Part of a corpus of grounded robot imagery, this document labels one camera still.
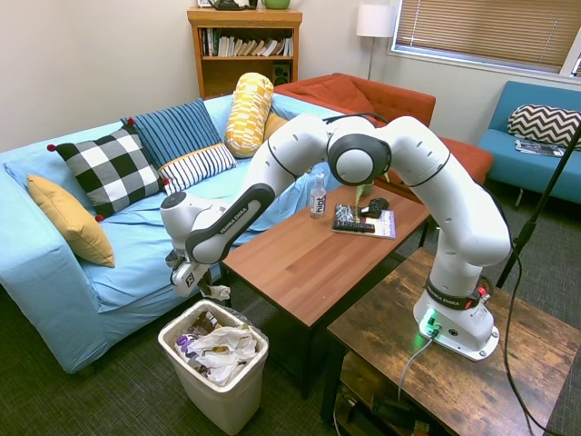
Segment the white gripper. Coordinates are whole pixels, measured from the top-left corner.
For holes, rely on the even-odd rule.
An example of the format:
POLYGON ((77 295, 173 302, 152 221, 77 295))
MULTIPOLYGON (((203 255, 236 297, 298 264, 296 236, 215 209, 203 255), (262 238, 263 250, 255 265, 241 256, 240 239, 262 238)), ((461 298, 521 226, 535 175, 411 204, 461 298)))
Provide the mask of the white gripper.
POLYGON ((205 272, 204 264, 188 263, 185 260, 175 261, 172 265, 171 283, 181 297, 192 294, 197 284, 205 298, 212 297, 212 272, 211 270, 205 272))

